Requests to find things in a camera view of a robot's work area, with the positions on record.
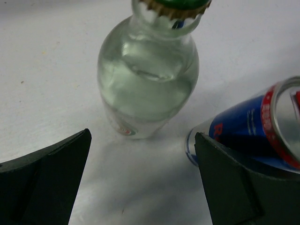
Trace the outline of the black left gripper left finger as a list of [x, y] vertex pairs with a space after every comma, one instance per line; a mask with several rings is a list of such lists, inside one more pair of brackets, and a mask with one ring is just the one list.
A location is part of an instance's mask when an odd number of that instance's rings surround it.
[[0, 164], [2, 225], [67, 225], [91, 145], [84, 129]]

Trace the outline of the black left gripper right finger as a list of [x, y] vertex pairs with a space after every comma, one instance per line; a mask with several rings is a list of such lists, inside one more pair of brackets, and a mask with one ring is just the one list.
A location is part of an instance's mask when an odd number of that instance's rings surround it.
[[195, 151], [214, 225], [298, 225], [300, 175], [197, 133]]

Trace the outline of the silver blue can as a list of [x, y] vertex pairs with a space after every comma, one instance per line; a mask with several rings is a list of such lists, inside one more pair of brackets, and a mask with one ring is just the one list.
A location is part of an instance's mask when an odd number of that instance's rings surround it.
[[253, 97], [194, 127], [185, 152], [195, 166], [195, 135], [204, 133], [224, 146], [280, 168], [300, 169], [300, 78], [277, 82]]

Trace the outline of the clear bottle green cap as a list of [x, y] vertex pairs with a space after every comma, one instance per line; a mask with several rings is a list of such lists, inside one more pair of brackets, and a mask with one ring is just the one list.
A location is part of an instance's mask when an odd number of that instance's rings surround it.
[[113, 128], [152, 136], [186, 104], [199, 76], [192, 31], [209, 0], [134, 0], [101, 45], [97, 81]]

